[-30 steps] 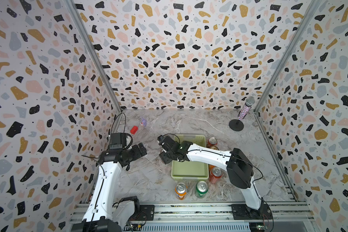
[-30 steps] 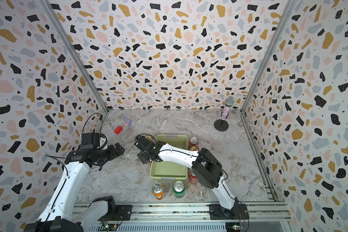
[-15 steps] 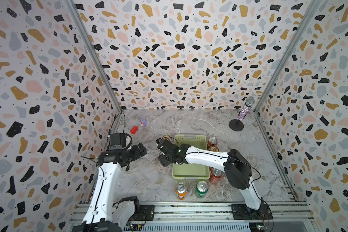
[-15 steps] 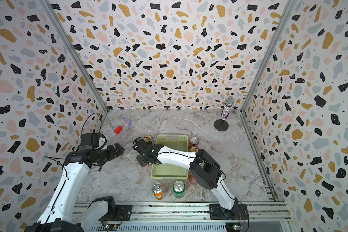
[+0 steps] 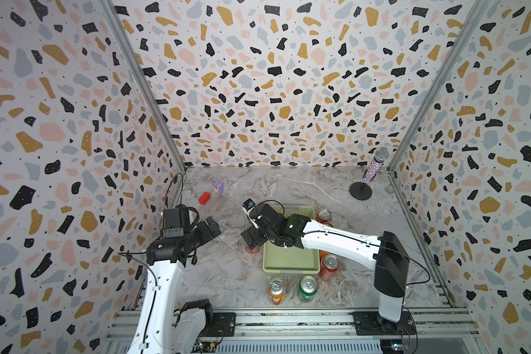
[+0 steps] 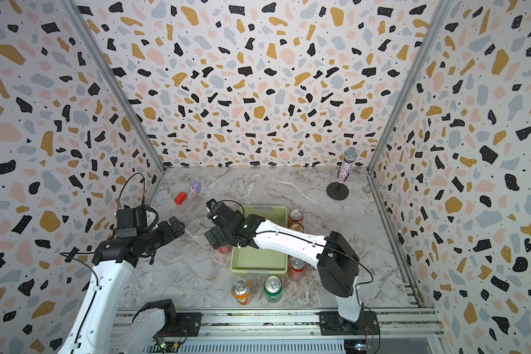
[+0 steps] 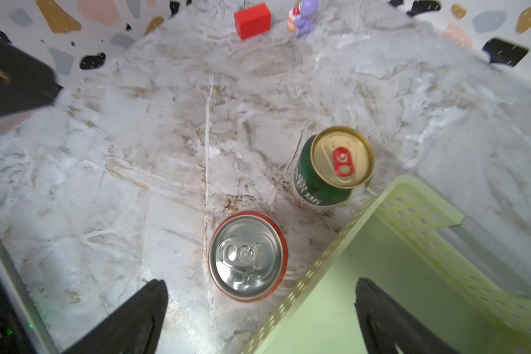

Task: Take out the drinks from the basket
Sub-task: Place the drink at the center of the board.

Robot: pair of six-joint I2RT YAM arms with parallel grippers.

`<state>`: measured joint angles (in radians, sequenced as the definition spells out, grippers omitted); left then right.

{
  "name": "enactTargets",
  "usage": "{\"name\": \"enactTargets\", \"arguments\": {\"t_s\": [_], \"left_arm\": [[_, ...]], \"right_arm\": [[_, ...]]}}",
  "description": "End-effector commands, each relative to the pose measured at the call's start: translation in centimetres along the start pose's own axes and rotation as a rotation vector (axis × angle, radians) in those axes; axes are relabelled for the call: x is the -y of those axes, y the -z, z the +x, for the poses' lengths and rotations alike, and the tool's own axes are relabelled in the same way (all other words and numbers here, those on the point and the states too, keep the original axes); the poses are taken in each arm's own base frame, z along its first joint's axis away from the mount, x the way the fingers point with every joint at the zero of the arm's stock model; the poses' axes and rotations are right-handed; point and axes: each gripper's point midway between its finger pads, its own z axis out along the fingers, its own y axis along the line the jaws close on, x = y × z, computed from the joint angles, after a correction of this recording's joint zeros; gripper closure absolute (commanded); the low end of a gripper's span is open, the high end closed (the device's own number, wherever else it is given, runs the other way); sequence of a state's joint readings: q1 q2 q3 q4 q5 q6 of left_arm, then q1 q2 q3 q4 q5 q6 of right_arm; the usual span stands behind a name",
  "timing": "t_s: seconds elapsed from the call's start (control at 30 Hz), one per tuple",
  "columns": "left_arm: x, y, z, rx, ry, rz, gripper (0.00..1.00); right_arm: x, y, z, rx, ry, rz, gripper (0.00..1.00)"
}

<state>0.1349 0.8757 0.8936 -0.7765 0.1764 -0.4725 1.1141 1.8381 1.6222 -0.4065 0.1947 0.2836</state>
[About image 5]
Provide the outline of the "green Sprite can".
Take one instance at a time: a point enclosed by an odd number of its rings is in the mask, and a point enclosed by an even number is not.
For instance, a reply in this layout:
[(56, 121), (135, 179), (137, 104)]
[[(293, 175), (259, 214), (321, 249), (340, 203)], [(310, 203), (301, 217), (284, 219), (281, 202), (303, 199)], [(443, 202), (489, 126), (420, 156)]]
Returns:
[(301, 302), (311, 302), (318, 290), (317, 280), (310, 276), (304, 276), (297, 287), (297, 297)]

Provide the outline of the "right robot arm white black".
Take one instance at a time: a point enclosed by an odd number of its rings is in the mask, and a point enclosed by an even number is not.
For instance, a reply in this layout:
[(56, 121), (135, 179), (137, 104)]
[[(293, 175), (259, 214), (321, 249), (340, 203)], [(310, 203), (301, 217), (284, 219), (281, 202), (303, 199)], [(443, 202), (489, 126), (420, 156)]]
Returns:
[(261, 211), (244, 212), (252, 224), (241, 233), (250, 249), (270, 242), (282, 248), (296, 247), (329, 252), (374, 271), (379, 292), (378, 320), (398, 326), (404, 306), (410, 258), (391, 232), (361, 235), (321, 224), (303, 215), (286, 218), (265, 205)]

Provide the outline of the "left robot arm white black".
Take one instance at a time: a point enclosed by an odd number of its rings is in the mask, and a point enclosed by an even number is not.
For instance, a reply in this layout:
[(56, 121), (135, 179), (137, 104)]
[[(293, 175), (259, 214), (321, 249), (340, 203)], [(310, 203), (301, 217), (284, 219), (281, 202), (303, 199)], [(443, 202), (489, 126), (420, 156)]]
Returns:
[(163, 238), (147, 248), (147, 289), (129, 353), (190, 353), (199, 336), (214, 329), (209, 300), (186, 302), (176, 311), (176, 298), (184, 291), (188, 256), (220, 234), (209, 217), (182, 236), (163, 229)]

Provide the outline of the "red cola can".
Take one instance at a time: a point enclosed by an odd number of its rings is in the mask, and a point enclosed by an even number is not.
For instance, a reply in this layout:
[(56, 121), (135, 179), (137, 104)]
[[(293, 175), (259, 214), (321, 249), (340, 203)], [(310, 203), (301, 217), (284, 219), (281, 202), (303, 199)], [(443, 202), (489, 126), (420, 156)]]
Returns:
[(322, 259), (319, 276), (324, 281), (330, 281), (339, 268), (340, 264), (337, 256), (334, 254), (327, 254)]
[(330, 223), (332, 221), (332, 214), (328, 209), (320, 209), (317, 212), (317, 221), (322, 224)]
[(251, 248), (250, 246), (245, 244), (244, 247), (245, 247), (246, 252), (248, 254), (251, 254), (251, 255), (254, 255), (254, 254), (256, 254), (256, 253), (258, 253), (260, 251), (260, 247), (259, 246), (255, 246), (254, 248)]

